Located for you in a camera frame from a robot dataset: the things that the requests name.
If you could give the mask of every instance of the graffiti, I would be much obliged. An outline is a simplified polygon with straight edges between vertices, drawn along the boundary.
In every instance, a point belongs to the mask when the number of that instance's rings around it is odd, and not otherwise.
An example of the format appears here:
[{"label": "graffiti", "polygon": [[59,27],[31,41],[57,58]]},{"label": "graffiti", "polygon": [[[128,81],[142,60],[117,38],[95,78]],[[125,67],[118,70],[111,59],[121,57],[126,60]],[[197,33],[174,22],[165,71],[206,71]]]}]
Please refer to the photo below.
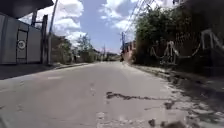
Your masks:
[{"label": "graffiti", "polygon": [[[206,46],[206,40],[205,40],[206,36],[209,36],[210,46]],[[201,41],[203,50],[207,49],[208,47],[213,49],[214,46],[218,46],[219,48],[221,48],[221,50],[224,51],[223,42],[220,42],[218,37],[212,32],[211,29],[207,29],[201,32]]]},{"label": "graffiti", "polygon": [[218,37],[211,31],[211,29],[206,29],[201,32],[201,42],[198,44],[196,50],[189,56],[181,55],[178,49],[175,47],[175,44],[173,41],[167,42],[167,46],[163,56],[158,56],[155,52],[154,47],[151,48],[150,53],[156,58],[161,59],[161,62],[160,62],[161,64],[164,64],[164,63],[176,64],[176,58],[180,58],[180,59],[191,58],[198,53],[201,47],[203,50],[206,50],[208,48],[213,49],[214,46],[218,46],[222,51],[224,51],[223,43],[220,42]]}]

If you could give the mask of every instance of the circular sign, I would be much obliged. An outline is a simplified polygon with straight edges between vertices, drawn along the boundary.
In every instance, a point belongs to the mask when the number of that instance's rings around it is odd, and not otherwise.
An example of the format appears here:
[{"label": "circular sign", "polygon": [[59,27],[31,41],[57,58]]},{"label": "circular sign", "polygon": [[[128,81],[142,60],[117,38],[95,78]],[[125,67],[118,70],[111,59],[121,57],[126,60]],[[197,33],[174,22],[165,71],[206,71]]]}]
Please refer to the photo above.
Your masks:
[{"label": "circular sign", "polygon": [[26,47],[26,43],[23,40],[18,41],[18,48],[19,49],[24,49]]}]

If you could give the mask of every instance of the distant building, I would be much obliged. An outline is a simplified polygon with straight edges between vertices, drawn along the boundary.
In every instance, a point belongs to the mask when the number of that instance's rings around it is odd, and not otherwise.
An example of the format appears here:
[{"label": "distant building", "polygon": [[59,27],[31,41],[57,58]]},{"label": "distant building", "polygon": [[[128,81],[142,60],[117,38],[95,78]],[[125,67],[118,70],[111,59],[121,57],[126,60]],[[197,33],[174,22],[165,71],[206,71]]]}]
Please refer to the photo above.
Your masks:
[{"label": "distant building", "polygon": [[136,50],[136,41],[125,43],[124,46],[122,46],[123,59],[127,62],[131,62],[134,50]]}]

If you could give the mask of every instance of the roof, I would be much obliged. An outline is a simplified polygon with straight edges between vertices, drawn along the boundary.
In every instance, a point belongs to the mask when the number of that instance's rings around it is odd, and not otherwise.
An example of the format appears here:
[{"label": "roof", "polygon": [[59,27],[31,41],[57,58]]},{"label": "roof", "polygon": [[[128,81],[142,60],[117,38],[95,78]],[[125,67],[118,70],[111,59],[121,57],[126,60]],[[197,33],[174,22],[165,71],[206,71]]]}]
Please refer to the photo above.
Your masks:
[{"label": "roof", "polygon": [[0,2],[0,12],[16,19],[54,4],[52,0],[0,0]]}]

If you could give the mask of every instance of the asphalt road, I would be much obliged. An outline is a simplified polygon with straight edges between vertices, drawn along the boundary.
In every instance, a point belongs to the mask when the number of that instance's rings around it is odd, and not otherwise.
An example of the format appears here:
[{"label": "asphalt road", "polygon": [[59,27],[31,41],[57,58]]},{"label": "asphalt road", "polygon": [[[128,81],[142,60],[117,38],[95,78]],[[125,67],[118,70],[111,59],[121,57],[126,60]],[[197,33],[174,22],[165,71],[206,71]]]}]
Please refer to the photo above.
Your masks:
[{"label": "asphalt road", "polygon": [[160,127],[196,116],[181,91],[127,65],[98,63],[1,80],[0,116],[7,128],[149,128],[151,119]]}]

